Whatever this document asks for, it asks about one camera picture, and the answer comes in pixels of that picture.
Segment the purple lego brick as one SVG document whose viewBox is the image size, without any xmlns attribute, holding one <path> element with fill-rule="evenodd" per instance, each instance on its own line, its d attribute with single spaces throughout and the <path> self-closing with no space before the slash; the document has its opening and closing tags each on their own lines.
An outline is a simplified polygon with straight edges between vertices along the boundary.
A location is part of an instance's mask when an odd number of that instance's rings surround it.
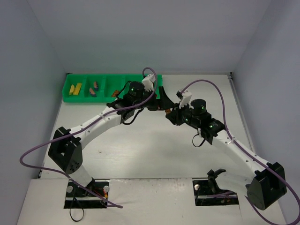
<svg viewBox="0 0 300 225">
<path fill-rule="evenodd" d="M 92 88 L 89 88 L 89 93 L 94 98 L 97 96 L 96 93 L 95 93 L 95 91 Z"/>
</svg>

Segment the yellow long lego plate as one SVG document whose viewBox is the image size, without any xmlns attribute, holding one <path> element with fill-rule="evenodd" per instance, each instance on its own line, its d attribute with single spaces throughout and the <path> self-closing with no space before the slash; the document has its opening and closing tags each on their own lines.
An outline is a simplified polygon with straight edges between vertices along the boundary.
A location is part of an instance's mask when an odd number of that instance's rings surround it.
<svg viewBox="0 0 300 225">
<path fill-rule="evenodd" d="M 82 87 L 82 83 L 80 83 L 80 82 L 77 83 L 75 88 L 74 88 L 73 95 L 75 95 L 75 96 L 79 95 L 81 87 Z"/>
</svg>

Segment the yellow rounded lego brick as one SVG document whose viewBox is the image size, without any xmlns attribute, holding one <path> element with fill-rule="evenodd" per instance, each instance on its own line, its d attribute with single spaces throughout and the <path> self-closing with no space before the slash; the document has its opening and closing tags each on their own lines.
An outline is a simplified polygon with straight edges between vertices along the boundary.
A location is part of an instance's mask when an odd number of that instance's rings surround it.
<svg viewBox="0 0 300 225">
<path fill-rule="evenodd" d="M 72 84 L 69 90 L 69 95 L 73 95 L 74 90 L 75 90 L 75 86 Z"/>
</svg>

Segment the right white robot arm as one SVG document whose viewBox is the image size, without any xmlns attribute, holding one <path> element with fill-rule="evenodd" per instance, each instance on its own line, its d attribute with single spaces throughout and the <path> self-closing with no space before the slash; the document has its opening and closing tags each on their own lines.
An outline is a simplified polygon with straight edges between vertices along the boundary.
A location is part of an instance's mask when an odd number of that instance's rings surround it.
<svg viewBox="0 0 300 225">
<path fill-rule="evenodd" d="M 241 169 L 242 175 L 231 175 L 226 169 L 210 170 L 208 183 L 215 195 L 225 191 L 244 192 L 250 202 L 266 210 L 287 192 L 285 171 L 278 162 L 270 163 L 228 135 L 225 125 L 206 110 L 206 102 L 196 99 L 190 105 L 174 104 L 166 110 L 166 118 L 174 125 L 186 124 L 197 130 L 203 141 L 225 153 Z"/>
</svg>

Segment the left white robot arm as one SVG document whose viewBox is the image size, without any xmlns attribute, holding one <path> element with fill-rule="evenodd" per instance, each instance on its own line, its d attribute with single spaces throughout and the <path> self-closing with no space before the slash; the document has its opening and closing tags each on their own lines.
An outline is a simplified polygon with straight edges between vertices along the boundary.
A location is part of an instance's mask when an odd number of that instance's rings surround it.
<svg viewBox="0 0 300 225">
<path fill-rule="evenodd" d="M 158 88 L 159 96 L 147 91 L 141 82 L 130 82 L 127 93 L 117 97 L 98 115 L 70 129 L 58 128 L 51 143 L 48 156 L 71 179 L 91 189 L 95 181 L 83 166 L 83 149 L 105 131 L 124 123 L 136 110 L 164 111 L 174 102 L 166 95 L 164 87 Z"/>
</svg>

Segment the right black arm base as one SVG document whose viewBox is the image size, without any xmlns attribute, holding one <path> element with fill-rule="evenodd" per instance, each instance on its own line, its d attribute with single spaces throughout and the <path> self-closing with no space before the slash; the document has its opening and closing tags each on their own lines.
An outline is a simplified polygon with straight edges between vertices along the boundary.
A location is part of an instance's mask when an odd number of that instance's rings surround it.
<svg viewBox="0 0 300 225">
<path fill-rule="evenodd" d="M 193 180 L 195 206 L 239 205 L 237 194 L 229 190 L 213 192 L 208 180 Z"/>
</svg>

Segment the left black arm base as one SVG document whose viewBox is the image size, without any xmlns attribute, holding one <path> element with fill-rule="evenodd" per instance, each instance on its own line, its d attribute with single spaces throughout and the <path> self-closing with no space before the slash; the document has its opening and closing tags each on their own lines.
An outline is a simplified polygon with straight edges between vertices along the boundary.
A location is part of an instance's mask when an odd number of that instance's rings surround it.
<svg viewBox="0 0 300 225">
<path fill-rule="evenodd" d="M 96 180 L 96 194 L 103 198 L 108 198 L 109 181 Z M 105 209 L 108 203 L 90 194 L 72 181 L 68 181 L 65 195 L 65 209 Z"/>
</svg>

